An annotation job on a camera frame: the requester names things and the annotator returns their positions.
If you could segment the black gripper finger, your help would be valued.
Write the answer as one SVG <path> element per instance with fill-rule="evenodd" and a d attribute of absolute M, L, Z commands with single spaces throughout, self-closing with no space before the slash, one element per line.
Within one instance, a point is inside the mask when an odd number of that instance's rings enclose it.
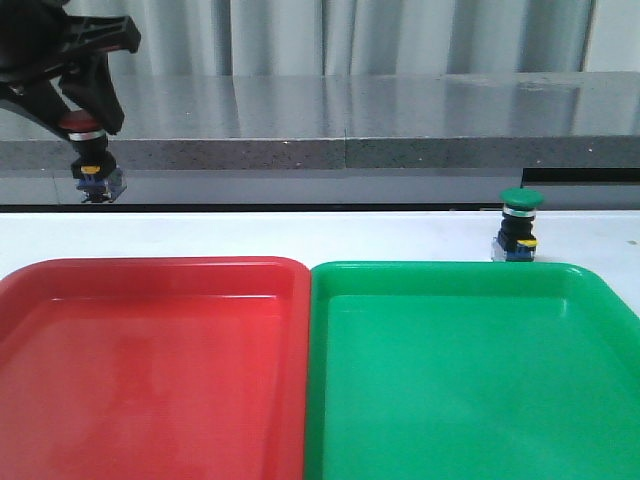
<path fill-rule="evenodd" d="M 59 87 L 79 107 L 61 117 L 61 128 L 69 132 L 98 128 L 112 135 L 122 129 L 125 115 L 115 93 L 106 53 L 79 60 L 62 75 Z"/>
<path fill-rule="evenodd" d="M 59 122 L 70 109 L 49 80 L 32 84 L 1 83 L 1 108 L 69 141 L 68 133 Z"/>

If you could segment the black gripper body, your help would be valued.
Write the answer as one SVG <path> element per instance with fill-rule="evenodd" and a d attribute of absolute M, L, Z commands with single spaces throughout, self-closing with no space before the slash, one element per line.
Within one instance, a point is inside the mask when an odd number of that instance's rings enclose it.
<path fill-rule="evenodd" d="M 139 30 L 129 16 L 68 14 L 64 1 L 1 3 L 1 82 L 52 79 L 95 55 L 135 53 Z"/>

